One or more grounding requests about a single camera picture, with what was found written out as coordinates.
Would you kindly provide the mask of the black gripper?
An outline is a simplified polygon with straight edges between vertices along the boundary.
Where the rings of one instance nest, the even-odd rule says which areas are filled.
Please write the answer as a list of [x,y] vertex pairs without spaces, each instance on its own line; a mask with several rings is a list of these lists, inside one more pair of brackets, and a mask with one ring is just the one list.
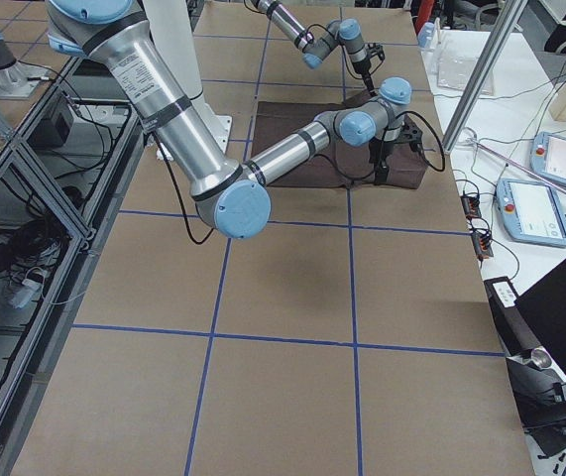
[[421,184],[421,132],[405,124],[395,139],[388,135],[369,143],[373,184]]
[[386,56],[384,53],[384,48],[381,44],[368,43],[364,44],[361,48],[353,53],[349,53],[349,59],[355,75],[359,77],[367,89],[374,89],[374,83],[372,75],[374,71],[372,70],[372,59],[377,58],[380,61],[378,67],[380,67]]

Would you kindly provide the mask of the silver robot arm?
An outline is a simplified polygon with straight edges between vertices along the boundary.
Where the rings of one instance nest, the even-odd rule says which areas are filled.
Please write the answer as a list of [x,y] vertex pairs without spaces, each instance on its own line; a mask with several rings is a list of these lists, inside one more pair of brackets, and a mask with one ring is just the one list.
[[303,61],[311,69],[321,66],[332,52],[342,48],[355,71],[350,74],[363,81],[371,96],[376,95],[372,58],[383,63],[383,46],[366,43],[356,19],[333,20],[327,26],[312,24],[304,27],[281,1],[254,0],[251,1],[253,8],[247,2],[244,4],[248,10],[265,15],[276,25],[302,53]]
[[370,59],[380,52],[364,42],[354,19],[332,22],[315,39],[279,1],[257,1],[267,16],[302,52],[319,64],[338,46],[345,48],[363,77],[370,100],[357,108],[326,111],[312,122],[241,164],[225,156],[156,49],[156,34],[136,1],[50,1],[50,46],[70,56],[104,64],[128,97],[146,133],[154,135],[190,182],[199,217],[228,238],[248,239],[267,225],[271,200],[267,184],[342,140],[359,147],[393,142],[410,103],[410,83],[390,77],[373,85]]

